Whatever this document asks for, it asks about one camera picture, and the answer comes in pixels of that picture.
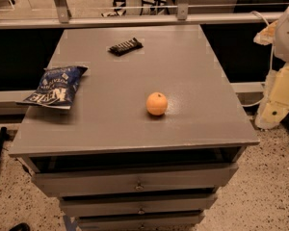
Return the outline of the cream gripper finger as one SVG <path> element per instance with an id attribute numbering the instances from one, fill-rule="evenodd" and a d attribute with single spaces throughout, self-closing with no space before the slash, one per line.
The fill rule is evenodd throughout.
<path id="1" fill-rule="evenodd" d="M 255 125 L 260 129 L 273 129 L 289 114 L 289 63 L 279 71 L 269 71 L 263 94 Z"/>

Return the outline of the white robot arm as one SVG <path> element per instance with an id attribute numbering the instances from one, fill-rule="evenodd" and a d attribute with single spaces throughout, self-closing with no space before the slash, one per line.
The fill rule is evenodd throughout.
<path id="1" fill-rule="evenodd" d="M 273 55 L 285 62 L 279 71 L 269 71 L 255 118 L 258 128 L 272 129 L 289 114 L 289 6 L 277 21 L 257 33 L 253 41 L 271 44 Z"/>

